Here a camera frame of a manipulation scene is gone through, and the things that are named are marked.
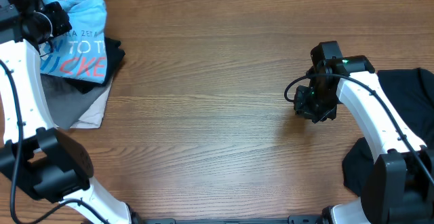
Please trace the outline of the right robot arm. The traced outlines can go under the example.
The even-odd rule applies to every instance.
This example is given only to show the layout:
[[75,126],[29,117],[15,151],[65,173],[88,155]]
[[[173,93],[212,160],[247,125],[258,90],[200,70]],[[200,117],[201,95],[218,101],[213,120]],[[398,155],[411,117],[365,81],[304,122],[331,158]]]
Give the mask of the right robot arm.
[[374,163],[360,196],[323,210],[318,223],[432,223],[433,151],[409,129],[365,56],[312,57],[294,98],[297,115],[336,118],[343,104],[362,131]]

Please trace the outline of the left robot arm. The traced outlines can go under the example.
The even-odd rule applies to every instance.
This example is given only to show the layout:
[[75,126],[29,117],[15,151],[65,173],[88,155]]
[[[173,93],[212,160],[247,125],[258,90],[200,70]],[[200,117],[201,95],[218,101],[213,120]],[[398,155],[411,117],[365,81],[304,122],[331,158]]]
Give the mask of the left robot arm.
[[139,223],[125,202],[95,178],[85,148],[56,129],[46,105],[38,45],[70,30],[58,3],[41,0],[1,4],[1,102],[5,116],[1,173],[11,181],[9,211],[15,223],[16,191],[55,204],[36,223],[68,206],[92,223]]

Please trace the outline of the light blue t-shirt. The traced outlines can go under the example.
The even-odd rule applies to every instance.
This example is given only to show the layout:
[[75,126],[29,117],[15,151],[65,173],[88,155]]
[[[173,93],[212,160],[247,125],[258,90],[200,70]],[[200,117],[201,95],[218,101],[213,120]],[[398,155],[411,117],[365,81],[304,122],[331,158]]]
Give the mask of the light blue t-shirt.
[[69,16],[72,29],[41,44],[40,71],[46,75],[78,79],[96,83],[104,81],[105,71],[93,76],[99,58],[106,58],[104,28],[106,4],[104,0],[43,0],[57,1]]

